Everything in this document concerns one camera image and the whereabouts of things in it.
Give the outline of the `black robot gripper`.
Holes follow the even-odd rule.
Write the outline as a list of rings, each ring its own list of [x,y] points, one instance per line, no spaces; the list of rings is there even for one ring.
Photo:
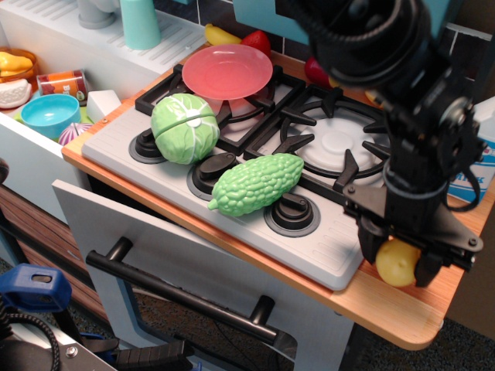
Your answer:
[[[380,188],[345,185],[345,212],[358,225],[364,259],[374,264],[381,245],[394,237],[421,251],[415,266],[415,286],[428,287],[442,267],[469,271],[482,242],[462,225],[455,212],[477,207],[480,186],[470,170],[483,156],[472,101],[464,96],[425,101],[409,108],[386,104],[384,127],[390,156],[382,169]],[[462,173],[476,198],[467,203],[449,194]]]

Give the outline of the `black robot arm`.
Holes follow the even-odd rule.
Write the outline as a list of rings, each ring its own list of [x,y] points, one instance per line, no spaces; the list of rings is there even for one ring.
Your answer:
[[[440,51],[421,1],[290,1],[312,55],[344,87],[373,92],[384,109],[390,157],[380,188],[345,185],[346,212],[358,225],[364,258],[377,262],[393,237],[419,252],[415,283],[428,286],[441,268],[469,270],[482,242],[446,201],[486,142],[463,74]]]

